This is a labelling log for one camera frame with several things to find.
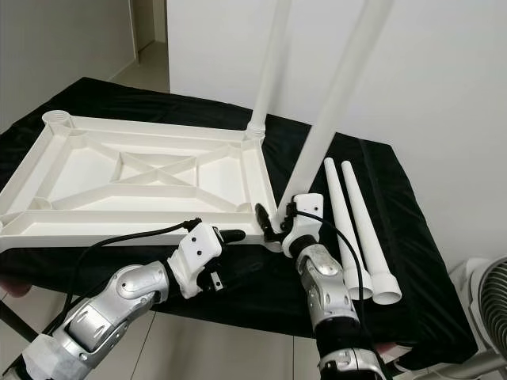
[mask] white pole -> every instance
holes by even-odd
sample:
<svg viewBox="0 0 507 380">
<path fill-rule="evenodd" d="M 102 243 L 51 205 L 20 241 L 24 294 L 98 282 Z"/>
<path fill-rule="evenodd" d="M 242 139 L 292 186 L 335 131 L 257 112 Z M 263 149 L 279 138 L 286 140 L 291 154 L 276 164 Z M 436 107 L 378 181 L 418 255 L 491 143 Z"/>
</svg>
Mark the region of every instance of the white pole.
<svg viewBox="0 0 507 380">
<path fill-rule="evenodd" d="M 246 126 L 246 137 L 248 139 L 263 139 L 265 135 L 265 120 L 271 96 L 273 95 L 273 87 L 276 84 L 276 74 L 280 55 L 283 51 L 285 29 L 287 28 L 291 4 L 292 0 L 278 0 L 276 3 L 268 48 L 262 66 L 261 84 L 257 91 L 252 119 Z"/>
<path fill-rule="evenodd" d="M 343 57 L 334 74 L 329 94 L 322 106 L 307 141 L 299 154 L 285 193 L 278 205 L 277 228 L 285 218 L 285 208 L 296 194 L 308 192 L 322 160 L 333 140 L 347 101 L 352 95 L 356 80 L 362 72 L 368 56 L 387 19 L 393 0 L 366 0 L 356 27 L 349 38 Z"/>
<path fill-rule="evenodd" d="M 356 222 L 357 234 L 363 249 L 366 266 L 372 277 L 373 302 L 380 305 L 396 303 L 402 297 L 398 281 L 389 271 L 382 247 L 373 228 L 370 214 L 364 203 L 363 195 L 357 183 L 356 175 L 350 162 L 341 163 L 341 170 L 345 178 L 350 207 Z"/>
<path fill-rule="evenodd" d="M 331 207 L 333 208 L 334 225 L 345 235 L 350 245 L 354 249 L 359 260 L 361 277 L 363 279 L 363 296 L 368 299 L 373 295 L 372 278 L 369 273 L 364 269 L 363 259 L 357 245 L 356 235 L 352 221 L 350 220 L 349 210 L 347 210 L 347 203 L 343 191 L 341 190 L 340 180 L 334 166 L 332 158 L 324 160 L 324 167 L 326 168 L 327 186 L 330 190 Z M 341 266 L 343 267 L 343 280 L 345 286 L 349 289 L 352 299 L 359 299 L 359 279 L 357 278 L 356 262 L 349 247 L 338 238 L 338 247 L 340 248 Z"/>
</svg>

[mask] black cloth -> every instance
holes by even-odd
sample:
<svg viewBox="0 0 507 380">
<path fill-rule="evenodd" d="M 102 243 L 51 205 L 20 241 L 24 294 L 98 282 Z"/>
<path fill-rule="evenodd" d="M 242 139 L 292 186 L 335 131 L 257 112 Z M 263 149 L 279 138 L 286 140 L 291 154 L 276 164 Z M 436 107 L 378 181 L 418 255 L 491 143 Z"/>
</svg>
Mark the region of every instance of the black cloth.
<svg viewBox="0 0 507 380">
<path fill-rule="evenodd" d="M 0 136 L 0 188 L 21 163 L 52 109 L 72 115 L 241 130 L 251 111 L 231 104 L 131 89 L 83 78 L 16 122 Z M 308 125 L 268 116 L 262 147 L 276 201 L 280 201 L 308 133 Z M 444 262 L 421 213 L 410 182 L 390 146 L 336 134 L 327 154 L 353 163 L 387 263 L 403 298 L 391 306 L 367 300 L 366 325 L 376 342 L 413 347 L 400 365 L 417 369 L 458 363 L 477 349 Z M 325 196 L 324 217 L 332 220 L 323 167 L 311 188 Z M 325 227 L 322 242 L 339 259 L 336 236 Z M 118 268 L 147 264 L 174 247 L 106 247 L 85 260 L 78 278 L 82 294 Z M 81 248 L 9 249 L 0 254 L 0 276 L 65 291 Z M 227 289 L 156 310 L 209 321 L 312 336 L 305 294 L 293 263 L 256 245 L 231 246 L 219 270 Z"/>
</svg>

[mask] table leg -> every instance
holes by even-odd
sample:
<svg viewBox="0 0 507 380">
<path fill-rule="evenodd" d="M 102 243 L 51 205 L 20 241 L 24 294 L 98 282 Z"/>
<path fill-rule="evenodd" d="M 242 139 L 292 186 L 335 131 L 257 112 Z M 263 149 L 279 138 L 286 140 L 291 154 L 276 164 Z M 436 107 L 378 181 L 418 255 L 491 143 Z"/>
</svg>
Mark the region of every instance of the table leg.
<svg viewBox="0 0 507 380">
<path fill-rule="evenodd" d="M 25 321 L 14 313 L 3 301 L 0 301 L 0 320 L 4 321 L 16 333 L 23 336 L 28 342 L 33 342 L 39 335 Z"/>
</svg>

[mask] floor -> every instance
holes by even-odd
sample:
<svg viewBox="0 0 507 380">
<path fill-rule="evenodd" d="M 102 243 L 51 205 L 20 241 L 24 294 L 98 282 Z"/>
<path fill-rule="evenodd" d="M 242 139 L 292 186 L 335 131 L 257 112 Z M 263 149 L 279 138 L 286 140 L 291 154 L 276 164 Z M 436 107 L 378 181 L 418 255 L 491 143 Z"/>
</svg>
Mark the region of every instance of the floor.
<svg viewBox="0 0 507 380">
<path fill-rule="evenodd" d="M 133 63 L 111 82 L 137 89 L 169 92 L 169 58 L 167 45 L 154 41 L 139 53 L 139 64 Z"/>
<path fill-rule="evenodd" d="M 139 57 L 139 65 L 132 64 L 112 82 L 169 92 L 166 45 L 152 43 Z M 34 287 L 25 297 L 12 298 L 0 289 L 0 299 L 41 331 L 61 310 L 64 294 Z M 3 371 L 28 342 L 1 321 L 0 337 Z M 317 380 L 317 363 L 312 339 L 149 312 L 130 326 L 88 379 Z M 405 373 L 397 380 L 409 380 L 415 375 Z"/>
</svg>

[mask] white wall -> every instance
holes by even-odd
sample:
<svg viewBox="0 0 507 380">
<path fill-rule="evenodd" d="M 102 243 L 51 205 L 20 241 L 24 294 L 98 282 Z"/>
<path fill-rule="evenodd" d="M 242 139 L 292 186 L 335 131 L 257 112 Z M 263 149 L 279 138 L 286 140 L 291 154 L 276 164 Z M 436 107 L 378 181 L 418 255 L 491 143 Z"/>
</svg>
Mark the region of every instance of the white wall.
<svg viewBox="0 0 507 380">
<path fill-rule="evenodd" d="M 170 89 L 252 107 L 274 0 L 171 0 Z M 294 0 L 272 113 L 315 120 L 357 0 Z M 390 143 L 449 267 L 507 254 L 507 2 L 398 0 L 339 131 Z"/>
<path fill-rule="evenodd" d="M 134 30 L 137 51 L 143 50 L 155 40 L 153 2 L 151 0 L 133 0 Z"/>
<path fill-rule="evenodd" d="M 153 0 L 155 41 L 166 42 L 166 0 Z"/>
<path fill-rule="evenodd" d="M 0 133 L 83 76 L 134 59 L 126 0 L 0 1 Z"/>
</svg>

